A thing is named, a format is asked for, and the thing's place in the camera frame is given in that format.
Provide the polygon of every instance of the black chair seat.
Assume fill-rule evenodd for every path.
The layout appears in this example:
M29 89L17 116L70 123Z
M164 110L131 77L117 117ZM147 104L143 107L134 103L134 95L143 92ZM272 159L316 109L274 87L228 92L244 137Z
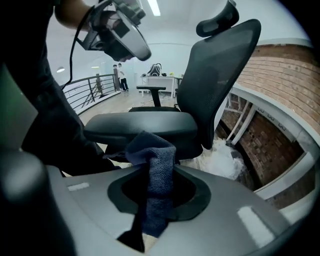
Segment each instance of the black chair seat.
M139 106L133 107L129 112L150 112L150 111L162 111L162 112L180 112L176 107L170 106Z
M196 138L198 126L189 113L183 112L110 113L94 116L86 124L83 133L90 141L121 148L142 131L158 135L169 142L184 141Z

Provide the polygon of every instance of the ceiling light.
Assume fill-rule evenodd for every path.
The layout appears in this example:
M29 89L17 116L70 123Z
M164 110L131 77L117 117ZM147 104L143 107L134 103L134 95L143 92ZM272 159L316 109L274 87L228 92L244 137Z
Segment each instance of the ceiling light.
M62 71L65 71L65 68L64 68L63 66L59 67L56 72L57 72L57 73L60 73L60 72L62 72Z
M160 10L159 10L159 6L158 6L158 2L157 0L148 0L149 5L151 7L151 10L153 12L154 16L160 16Z

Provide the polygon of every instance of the blue cloth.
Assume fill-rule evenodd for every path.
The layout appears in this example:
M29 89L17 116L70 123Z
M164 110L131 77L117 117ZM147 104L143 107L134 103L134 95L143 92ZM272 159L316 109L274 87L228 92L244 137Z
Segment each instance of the blue cloth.
M168 225L172 209L173 167L176 147L152 133L141 132L128 145L125 156L134 165L149 163L149 181L142 232L158 238Z

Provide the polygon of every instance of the brick wall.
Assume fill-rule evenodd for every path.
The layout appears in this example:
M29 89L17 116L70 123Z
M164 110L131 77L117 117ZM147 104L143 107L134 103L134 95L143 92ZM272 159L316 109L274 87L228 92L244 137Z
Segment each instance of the brick wall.
M292 109L320 133L320 67L309 48L258 46L237 82Z
M221 120L232 130L238 118L238 113L224 111ZM290 142L274 124L258 112L239 143L251 160L262 186L283 174L304 152L297 142Z

